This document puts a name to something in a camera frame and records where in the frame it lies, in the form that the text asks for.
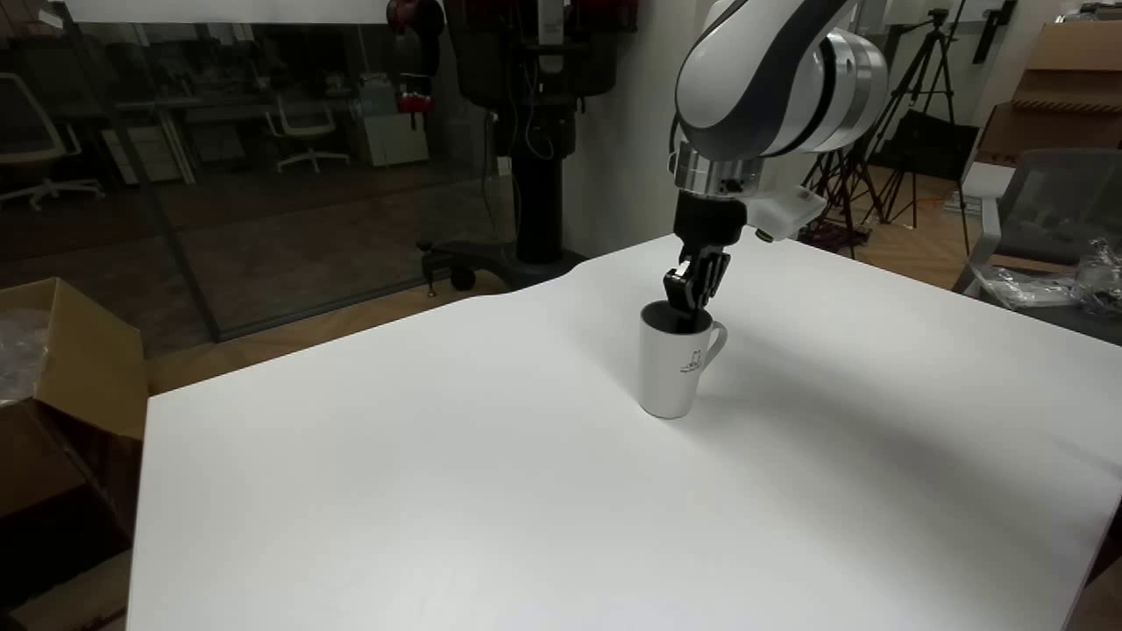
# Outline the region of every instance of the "white mug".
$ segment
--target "white mug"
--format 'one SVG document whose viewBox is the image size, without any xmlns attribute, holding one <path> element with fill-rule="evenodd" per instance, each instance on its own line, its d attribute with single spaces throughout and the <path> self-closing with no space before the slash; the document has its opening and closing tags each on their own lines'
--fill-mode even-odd
<svg viewBox="0 0 1122 631">
<path fill-rule="evenodd" d="M 684 311 L 669 302 L 642 308 L 638 408 L 677 421 L 695 408 L 700 371 L 724 346 L 729 332 L 708 311 Z"/>
</svg>

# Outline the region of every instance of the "glass wall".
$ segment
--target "glass wall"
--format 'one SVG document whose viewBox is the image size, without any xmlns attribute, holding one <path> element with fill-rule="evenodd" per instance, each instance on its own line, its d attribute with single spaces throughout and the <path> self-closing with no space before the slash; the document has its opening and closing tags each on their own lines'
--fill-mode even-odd
<svg viewBox="0 0 1122 631">
<path fill-rule="evenodd" d="M 65 277 L 153 355 L 419 283 L 417 242 L 496 228 L 487 116 L 448 57 L 402 114 L 409 57 L 385 25 L 0 13 L 0 283 Z"/>
</svg>

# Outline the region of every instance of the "office chair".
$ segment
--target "office chair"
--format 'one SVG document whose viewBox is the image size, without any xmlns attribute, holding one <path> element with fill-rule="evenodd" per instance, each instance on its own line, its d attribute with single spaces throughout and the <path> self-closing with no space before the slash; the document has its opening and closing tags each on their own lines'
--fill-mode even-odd
<svg viewBox="0 0 1122 631">
<path fill-rule="evenodd" d="M 68 133 L 68 148 L 63 144 L 54 123 L 45 116 L 45 110 L 18 74 L 0 74 L 0 114 L 2 114 L 0 166 L 49 169 L 65 154 L 81 154 L 78 136 Z M 0 203 L 28 200 L 31 210 L 43 210 L 43 198 L 60 198 L 60 193 L 106 198 L 99 179 L 68 179 L 68 184 L 43 179 L 38 187 L 0 193 Z"/>
<path fill-rule="evenodd" d="M 328 114 L 328 106 L 277 99 L 277 110 L 266 114 L 266 123 L 269 123 L 273 136 L 305 144 L 305 152 L 280 157 L 273 166 L 277 172 L 300 166 L 300 161 L 313 161 L 316 176 L 317 176 L 317 161 L 350 166 L 350 154 L 316 152 L 316 141 L 336 133 L 336 116 Z"/>
<path fill-rule="evenodd" d="M 982 200 L 982 240 L 958 293 L 992 302 L 977 269 L 995 256 L 1009 269 L 1072 269 L 1095 240 L 1122 240 L 1122 152 L 1023 154 L 1002 200 Z M 1016 308 L 1023 315 L 1122 343 L 1122 319 L 1086 308 Z"/>
</svg>

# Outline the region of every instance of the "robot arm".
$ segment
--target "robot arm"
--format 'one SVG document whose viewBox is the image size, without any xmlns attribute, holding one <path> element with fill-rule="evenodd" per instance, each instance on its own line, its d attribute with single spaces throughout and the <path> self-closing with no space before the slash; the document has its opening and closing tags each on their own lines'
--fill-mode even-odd
<svg viewBox="0 0 1122 631">
<path fill-rule="evenodd" d="M 673 231 L 680 263 L 669 307 L 700 311 L 729 268 L 744 226 L 791 240 L 821 210 L 809 193 L 764 193 L 764 157 L 839 152 L 883 114 L 885 67 L 875 46 L 841 33 L 850 0 L 714 0 L 677 78 Z"/>
</svg>

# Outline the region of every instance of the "mug handle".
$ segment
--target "mug handle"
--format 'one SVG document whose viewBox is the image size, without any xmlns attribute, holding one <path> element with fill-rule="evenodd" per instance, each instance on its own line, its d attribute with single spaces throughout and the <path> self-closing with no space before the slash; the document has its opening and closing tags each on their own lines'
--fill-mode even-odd
<svg viewBox="0 0 1122 631">
<path fill-rule="evenodd" d="M 698 371 L 703 371 L 703 369 L 724 351 L 724 343 L 729 343 L 729 329 L 724 329 L 723 322 L 712 322 L 712 332 L 714 332 L 714 337 L 712 337 L 712 343 L 708 343 Z"/>
</svg>

